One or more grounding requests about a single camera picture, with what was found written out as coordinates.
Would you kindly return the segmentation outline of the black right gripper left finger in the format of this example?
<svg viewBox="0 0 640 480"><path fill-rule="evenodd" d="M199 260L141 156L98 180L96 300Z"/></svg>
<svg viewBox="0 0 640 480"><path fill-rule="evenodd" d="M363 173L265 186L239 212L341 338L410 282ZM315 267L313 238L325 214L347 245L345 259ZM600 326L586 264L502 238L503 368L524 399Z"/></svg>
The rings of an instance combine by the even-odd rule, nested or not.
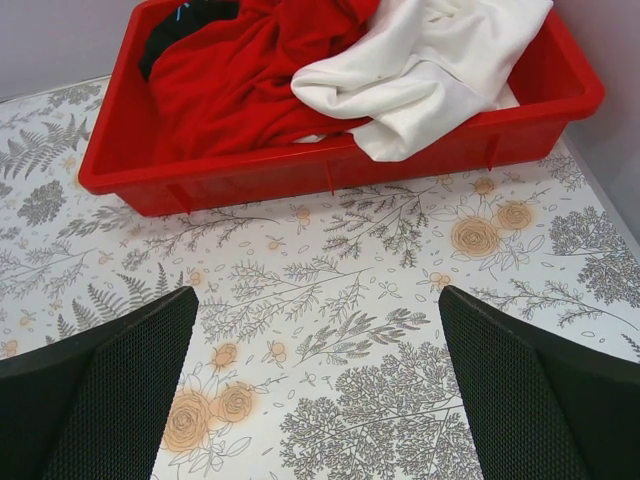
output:
<svg viewBox="0 0 640 480"><path fill-rule="evenodd" d="M197 308L180 287L2 360L2 478L149 479Z"/></svg>

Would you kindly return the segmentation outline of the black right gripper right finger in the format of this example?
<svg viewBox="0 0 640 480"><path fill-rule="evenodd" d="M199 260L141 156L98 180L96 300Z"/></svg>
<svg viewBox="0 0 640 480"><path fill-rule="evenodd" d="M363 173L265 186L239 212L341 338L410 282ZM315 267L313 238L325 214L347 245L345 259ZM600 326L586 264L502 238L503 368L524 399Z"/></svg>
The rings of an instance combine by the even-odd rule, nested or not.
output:
<svg viewBox="0 0 640 480"><path fill-rule="evenodd" d="M485 478L638 478L638 364L454 286L438 306Z"/></svg>

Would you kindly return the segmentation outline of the red t shirt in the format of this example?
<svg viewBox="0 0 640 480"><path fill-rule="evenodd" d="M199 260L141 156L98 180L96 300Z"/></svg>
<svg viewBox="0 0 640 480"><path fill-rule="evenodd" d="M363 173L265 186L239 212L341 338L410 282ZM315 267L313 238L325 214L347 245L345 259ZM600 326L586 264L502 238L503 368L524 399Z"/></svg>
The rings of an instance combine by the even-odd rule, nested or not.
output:
<svg viewBox="0 0 640 480"><path fill-rule="evenodd" d="M176 42L152 68L147 83L176 160L282 146L365 124L313 110L290 83L299 69L360 40L378 2L237 2L235 19Z"/></svg>

